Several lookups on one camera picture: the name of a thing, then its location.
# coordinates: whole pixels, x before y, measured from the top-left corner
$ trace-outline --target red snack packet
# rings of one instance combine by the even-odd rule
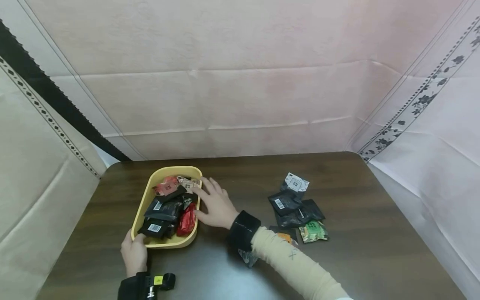
[[[180,185],[177,176],[167,176],[163,179],[161,184],[157,184],[153,187],[157,196],[167,196],[177,190]]]
[[[179,180],[177,179],[177,176],[167,176],[163,178],[163,183],[167,183],[167,182],[172,182],[176,186],[180,185]]]
[[[165,195],[167,196],[168,194],[173,193],[174,191],[177,190],[177,185],[175,183],[169,181],[165,183],[161,183],[157,185],[157,188]]]
[[[181,237],[182,235],[190,234],[195,227],[195,204],[190,203],[185,212],[180,218],[180,224],[177,228],[177,236]]]

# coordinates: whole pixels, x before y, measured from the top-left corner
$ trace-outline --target black snack packet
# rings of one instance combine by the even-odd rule
[[[144,216],[164,221],[177,221],[183,208],[183,198],[177,197],[168,202],[160,202],[155,198],[147,208]]]
[[[177,233],[177,227],[179,226],[178,221],[171,223],[168,226],[167,231],[165,232],[164,238],[171,239]]]
[[[148,237],[161,239],[168,230],[169,225],[170,223],[167,221],[146,218],[137,233],[143,233]]]
[[[305,224],[312,220],[322,221],[325,219],[325,216],[315,201],[308,199],[302,201],[302,207],[296,211],[286,216],[275,215],[275,218],[278,226],[281,228],[293,228],[305,226]]]
[[[183,198],[183,210],[187,209],[187,207],[192,203],[196,198],[198,198],[197,194],[189,194],[185,193],[182,195]]]
[[[275,214],[276,223],[281,228],[294,228],[304,226],[306,223],[300,221],[297,217],[297,212],[292,212],[285,216]]]
[[[187,190],[183,186],[179,185],[177,187],[177,190],[174,191],[173,193],[170,193],[166,196],[155,196],[155,199],[157,199],[160,203],[165,203],[172,199],[177,198],[178,196],[182,195],[185,192],[187,192]]]
[[[325,220],[325,216],[317,206],[317,203],[313,199],[303,200],[302,204],[307,210],[307,213],[312,216],[312,220],[322,221]]]
[[[300,204],[295,202],[295,193],[291,190],[283,190],[268,197],[268,201],[280,216],[288,215],[300,207]]]

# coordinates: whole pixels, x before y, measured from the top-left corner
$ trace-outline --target yellow tray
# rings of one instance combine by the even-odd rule
[[[144,214],[147,211],[148,206],[153,201],[155,197],[155,192],[153,191],[153,187],[163,181],[163,178],[167,176],[176,176],[176,175],[184,175],[187,177],[192,177],[192,179],[199,180],[202,176],[202,172],[191,166],[179,166],[179,167],[165,167],[161,168],[155,173],[150,176],[148,180],[147,187],[145,188],[144,196],[142,197],[142,202],[140,202],[140,206],[138,207],[137,216],[135,217],[135,221],[133,222],[132,226],[132,240],[137,235],[137,231],[142,227],[144,223]],[[197,201],[197,209],[200,209],[200,198]],[[178,237],[176,234],[171,239],[154,239],[148,238],[146,239],[145,246],[147,248],[163,248],[163,249],[175,249],[175,248],[183,248],[191,244],[195,237],[197,236],[197,224],[198,219],[195,220],[195,226],[193,227],[193,231],[184,237]]]

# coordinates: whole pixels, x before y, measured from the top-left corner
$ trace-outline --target beige sleeve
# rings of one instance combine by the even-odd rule
[[[306,300],[348,297],[330,273],[273,231],[260,227],[253,236],[252,248]]]

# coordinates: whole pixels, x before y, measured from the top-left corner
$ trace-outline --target wooden table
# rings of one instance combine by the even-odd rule
[[[326,216],[330,241],[300,242],[353,299],[464,299],[449,275],[375,176],[349,152],[123,162],[111,166],[85,209],[37,299],[116,299],[125,278],[120,243],[132,225],[150,175],[192,165],[225,188],[238,210],[276,225],[267,196],[288,172],[308,181]],[[266,263],[248,269],[225,244],[226,231],[199,225],[195,241],[153,250],[152,273],[177,275],[158,299],[301,299]]]

